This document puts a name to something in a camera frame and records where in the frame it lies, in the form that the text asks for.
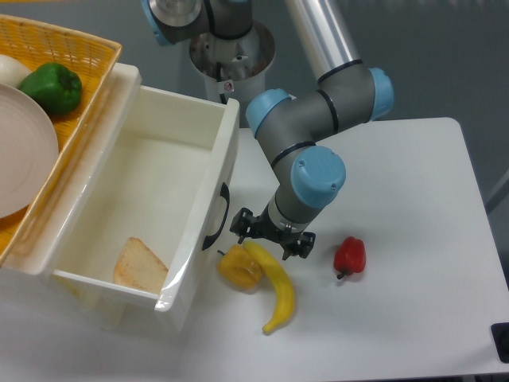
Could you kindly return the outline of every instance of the toast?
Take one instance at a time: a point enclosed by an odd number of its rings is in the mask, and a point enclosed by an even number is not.
[[[113,283],[159,294],[168,268],[137,237],[127,239],[113,270]]]

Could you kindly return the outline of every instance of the red bell pepper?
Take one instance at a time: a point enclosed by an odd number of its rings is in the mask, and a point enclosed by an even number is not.
[[[366,249],[364,248],[364,242],[353,236],[347,237],[334,256],[334,269],[339,272],[337,278],[342,279],[345,275],[360,273],[365,267]]]

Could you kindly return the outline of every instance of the yellow bell pepper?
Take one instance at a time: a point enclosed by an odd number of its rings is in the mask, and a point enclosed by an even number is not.
[[[251,289],[262,278],[262,268],[251,255],[234,244],[217,264],[217,271],[229,282],[242,289]]]

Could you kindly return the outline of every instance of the banana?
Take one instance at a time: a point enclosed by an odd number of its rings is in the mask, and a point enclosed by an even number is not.
[[[265,334],[270,334],[278,326],[288,322],[295,309],[295,293],[293,284],[285,269],[261,245],[252,241],[244,241],[244,249],[256,260],[263,273],[272,283],[276,291],[276,306],[270,321],[262,328]]]

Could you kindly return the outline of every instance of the yellow basket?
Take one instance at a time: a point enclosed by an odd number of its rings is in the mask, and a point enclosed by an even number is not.
[[[41,191],[30,206],[0,219],[0,266],[14,242],[29,227],[72,156],[86,126],[87,116],[106,78],[119,58],[116,42],[73,29],[0,14],[0,54],[19,60],[31,70],[57,62],[76,72],[82,81],[81,104],[63,117],[52,117],[59,157]]]

